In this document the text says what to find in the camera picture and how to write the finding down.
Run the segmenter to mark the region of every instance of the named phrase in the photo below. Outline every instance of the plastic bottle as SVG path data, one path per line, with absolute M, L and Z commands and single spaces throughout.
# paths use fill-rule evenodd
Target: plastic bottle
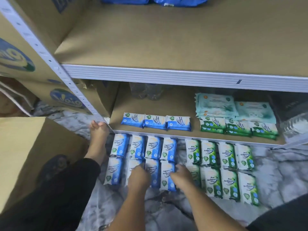
M 145 84 L 141 82 L 129 82 L 131 93 L 134 98 L 143 99 L 146 96 Z
M 162 84 L 146 83 L 145 91 L 149 100 L 159 100 L 163 92 Z
M 280 124 L 285 136 L 291 138 L 308 132 L 308 113 L 302 113 Z

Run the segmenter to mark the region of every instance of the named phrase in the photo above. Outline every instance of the foot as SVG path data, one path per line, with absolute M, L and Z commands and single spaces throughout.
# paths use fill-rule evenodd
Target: foot
M 92 121 L 89 125 L 91 140 L 85 158 L 95 160 L 99 165 L 102 164 L 106 155 L 106 140 L 109 135 L 109 128 L 105 122 Z

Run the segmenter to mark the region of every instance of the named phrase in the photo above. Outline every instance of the stack of wipes packs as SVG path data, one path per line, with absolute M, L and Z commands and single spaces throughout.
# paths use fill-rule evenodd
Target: stack of wipes packs
M 143 127 L 145 114 L 124 113 L 121 124 L 135 127 Z
M 125 157 L 128 141 L 126 134 L 115 134 L 110 156 Z
M 133 5 L 144 5 L 149 2 L 149 0 L 102 0 L 105 3 L 111 4 L 133 4 Z
M 236 161 L 235 161 L 235 153 L 232 144 L 229 143 L 218 143 L 218 150 L 219 150 L 219 157 L 220 157 L 220 164 L 223 169 L 228 168 L 237 168 Z
M 211 167 L 200 167 L 201 187 L 209 197 L 222 198 L 219 170 Z
M 104 185 L 118 185 L 120 183 L 122 161 L 122 158 L 109 158 Z
M 151 174 L 151 185 L 152 188 L 160 187 L 160 170 L 159 160 L 157 159 L 145 159 L 145 170 Z
M 250 128 L 253 136 L 275 140 L 279 135 L 277 127 L 273 123 L 251 122 Z
M 254 176 L 238 172 L 241 202 L 259 206 L 258 188 Z
M 167 116 L 167 129 L 191 131 L 190 117 Z
M 148 136 L 148 143 L 145 149 L 145 158 L 160 158 L 160 138 L 156 136 Z
M 201 140 L 201 164 L 218 166 L 215 143 Z
M 233 119 L 226 120 L 226 130 L 227 135 L 237 135 L 251 137 L 250 122 L 248 121 L 235 121 Z
M 160 190 L 176 191 L 175 184 L 170 177 L 170 172 L 175 171 L 173 162 L 161 161 Z
M 155 129 L 166 130 L 167 129 L 167 117 L 156 115 L 145 115 L 144 127 L 150 127 Z
M 127 174 L 126 174 L 126 182 L 125 182 L 125 185 L 127 186 L 128 185 L 128 179 L 132 173 L 132 170 L 138 166 L 139 164 L 142 163 L 142 160 L 141 159 L 130 159 L 129 162 L 128 162 L 128 168 L 127 168 Z
M 178 6 L 178 7 L 192 7 L 200 5 L 207 0 L 154 0 L 157 4 L 163 6 Z
M 198 140 L 185 140 L 187 163 L 200 164 L 200 145 Z
M 232 96 L 197 93 L 195 99 L 198 118 L 209 116 L 230 119 L 238 116 Z
M 221 182 L 222 182 L 222 198 L 240 200 L 240 194 L 237 183 L 237 174 L 233 171 L 221 169 Z
M 129 155 L 132 157 L 132 159 L 144 158 L 144 136 L 132 136 L 132 144 L 129 150 Z
M 235 102 L 237 121 L 265 122 L 276 124 L 276 117 L 268 102 Z
M 238 169 L 254 169 L 254 161 L 251 154 L 251 148 L 249 146 L 235 144 L 235 154 Z
M 201 117 L 200 127 L 202 132 L 223 134 L 226 128 L 226 120 L 225 118 L 216 118 L 209 116 Z
M 200 167 L 193 163 L 186 163 L 186 168 L 190 171 L 193 177 L 193 181 L 195 185 L 201 188 L 201 180 L 200 180 Z
M 175 153 L 176 153 L 176 139 L 164 138 L 160 160 L 168 160 L 174 162 Z

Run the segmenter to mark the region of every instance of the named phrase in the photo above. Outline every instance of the shelf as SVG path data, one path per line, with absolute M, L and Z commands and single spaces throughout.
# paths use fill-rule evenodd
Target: shelf
M 308 0 L 210 0 L 198 8 L 95 3 L 55 57 L 75 78 L 308 92 L 307 5 Z
M 158 130 L 153 128 L 137 128 L 121 125 L 124 112 L 146 113 L 150 115 L 175 115 L 190 116 L 192 131 L 178 130 Z M 175 88 L 163 93 L 158 101 L 145 99 L 135 99 L 131 96 L 127 83 L 122 83 L 118 92 L 115 106 L 110 118 L 110 127 L 116 133 L 129 133 L 140 135 L 156 135 L 160 137 L 176 137 L 178 139 L 195 138 L 208 139 L 213 141 L 226 141 L 229 143 L 244 143 L 250 146 L 277 147 L 285 144 L 282 136 L 277 140 L 264 139 L 259 137 L 241 137 L 223 134 L 207 133 L 200 131 L 200 121 L 195 117 L 194 88 L 188 86 L 176 86 Z

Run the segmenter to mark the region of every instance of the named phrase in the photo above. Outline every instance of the cardboard shelf surface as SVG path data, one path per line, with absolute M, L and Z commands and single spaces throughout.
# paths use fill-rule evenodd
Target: cardboard shelf surface
M 61 64 L 308 77 L 308 0 L 209 0 L 197 8 L 92 4 Z
M 135 99 L 132 97 L 129 85 L 122 83 L 118 92 L 115 106 L 110 118 L 110 127 L 115 131 L 121 132 L 143 132 L 143 135 L 158 134 L 177 136 L 178 138 L 205 138 L 211 140 L 221 140 L 226 142 L 244 142 L 250 145 L 257 145 L 259 143 L 264 145 L 283 145 L 285 140 L 279 136 L 277 140 L 270 140 L 260 137 L 241 137 L 223 134 L 215 134 L 200 131 L 200 121 L 196 117 L 195 108 L 195 92 L 193 87 L 176 86 L 173 89 L 163 93 L 158 101 L 151 101 L 145 99 Z M 190 116 L 192 131 L 179 130 L 159 130 L 153 128 L 138 128 L 127 125 L 121 125 L 124 112 L 130 113 L 145 113 L 148 115 L 159 116 Z

